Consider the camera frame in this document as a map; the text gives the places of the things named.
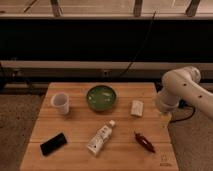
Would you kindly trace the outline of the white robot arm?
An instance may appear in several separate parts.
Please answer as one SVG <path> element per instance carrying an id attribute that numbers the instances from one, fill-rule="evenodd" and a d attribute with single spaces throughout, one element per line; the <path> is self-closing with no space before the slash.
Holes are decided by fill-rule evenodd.
<path id="1" fill-rule="evenodd" d="M 213 93 L 202 88 L 199 85 L 200 80 L 200 71 L 193 66 L 166 72 L 162 76 L 162 89 L 155 98 L 156 108 L 163 115 L 167 115 L 183 99 L 213 121 Z"/>

